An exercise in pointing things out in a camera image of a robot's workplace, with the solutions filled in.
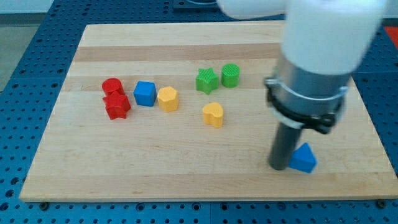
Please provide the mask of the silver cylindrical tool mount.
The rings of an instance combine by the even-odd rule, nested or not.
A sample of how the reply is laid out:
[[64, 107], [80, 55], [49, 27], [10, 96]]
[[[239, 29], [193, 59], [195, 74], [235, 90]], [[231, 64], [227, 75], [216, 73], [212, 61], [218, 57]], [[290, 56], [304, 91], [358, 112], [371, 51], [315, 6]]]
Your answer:
[[281, 123], [328, 134], [343, 114], [350, 77], [309, 72], [281, 55], [272, 76], [264, 79], [266, 100]]

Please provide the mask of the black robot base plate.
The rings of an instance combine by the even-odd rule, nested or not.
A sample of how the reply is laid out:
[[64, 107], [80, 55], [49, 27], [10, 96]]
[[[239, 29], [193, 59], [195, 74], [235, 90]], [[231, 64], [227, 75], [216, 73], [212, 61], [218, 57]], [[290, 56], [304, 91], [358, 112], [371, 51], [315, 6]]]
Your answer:
[[208, 12], [219, 9], [216, 0], [172, 0], [175, 12]]

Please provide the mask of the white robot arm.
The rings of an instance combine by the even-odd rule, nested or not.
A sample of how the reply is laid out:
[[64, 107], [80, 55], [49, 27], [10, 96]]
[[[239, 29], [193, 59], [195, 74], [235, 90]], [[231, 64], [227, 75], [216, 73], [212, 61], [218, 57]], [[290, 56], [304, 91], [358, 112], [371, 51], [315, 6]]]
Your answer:
[[264, 81], [267, 104], [279, 120], [268, 157], [285, 169], [304, 129], [330, 132], [345, 108], [348, 81], [381, 24], [387, 1], [218, 0], [234, 19], [285, 17], [280, 56]]

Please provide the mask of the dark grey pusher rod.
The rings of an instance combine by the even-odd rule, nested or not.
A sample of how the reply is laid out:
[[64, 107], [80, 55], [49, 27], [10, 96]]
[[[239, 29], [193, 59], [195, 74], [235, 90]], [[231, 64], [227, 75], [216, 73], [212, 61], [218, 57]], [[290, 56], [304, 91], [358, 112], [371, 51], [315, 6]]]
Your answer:
[[292, 128], [284, 123], [279, 123], [268, 157], [268, 163], [273, 169], [284, 170], [287, 168], [301, 134], [302, 128]]

